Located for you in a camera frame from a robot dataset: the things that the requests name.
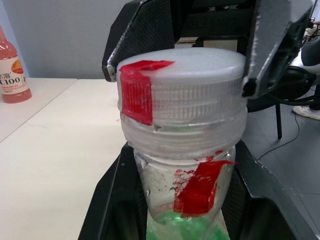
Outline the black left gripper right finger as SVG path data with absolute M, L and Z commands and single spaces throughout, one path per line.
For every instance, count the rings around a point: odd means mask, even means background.
M 258 162 L 243 141 L 222 205 L 232 240 L 310 240 L 312 228 L 276 176 Z

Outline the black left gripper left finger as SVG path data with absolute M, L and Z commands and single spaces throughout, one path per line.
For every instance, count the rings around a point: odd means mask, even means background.
M 125 144 L 96 185 L 79 239 L 144 240 L 147 216 L 148 206 L 134 151 Z

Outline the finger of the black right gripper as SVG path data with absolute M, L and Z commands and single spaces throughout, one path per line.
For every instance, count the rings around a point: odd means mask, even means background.
M 242 82 L 245 98 L 273 91 L 302 46 L 311 0 L 257 0 Z
M 110 27 L 101 63 L 107 82 L 116 81 L 118 64 L 130 57 L 172 49 L 175 40 L 169 0 L 132 0 Z

